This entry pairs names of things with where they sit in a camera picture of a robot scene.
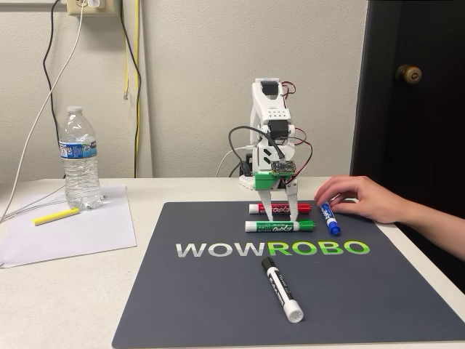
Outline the person's hand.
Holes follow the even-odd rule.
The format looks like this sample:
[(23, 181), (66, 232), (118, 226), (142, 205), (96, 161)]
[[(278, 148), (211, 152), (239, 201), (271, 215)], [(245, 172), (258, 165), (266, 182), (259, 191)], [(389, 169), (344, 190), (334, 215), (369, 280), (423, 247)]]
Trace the person's hand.
[(365, 176), (339, 175), (324, 182), (314, 195), (333, 212), (356, 214), (380, 223), (401, 222), (408, 202)]

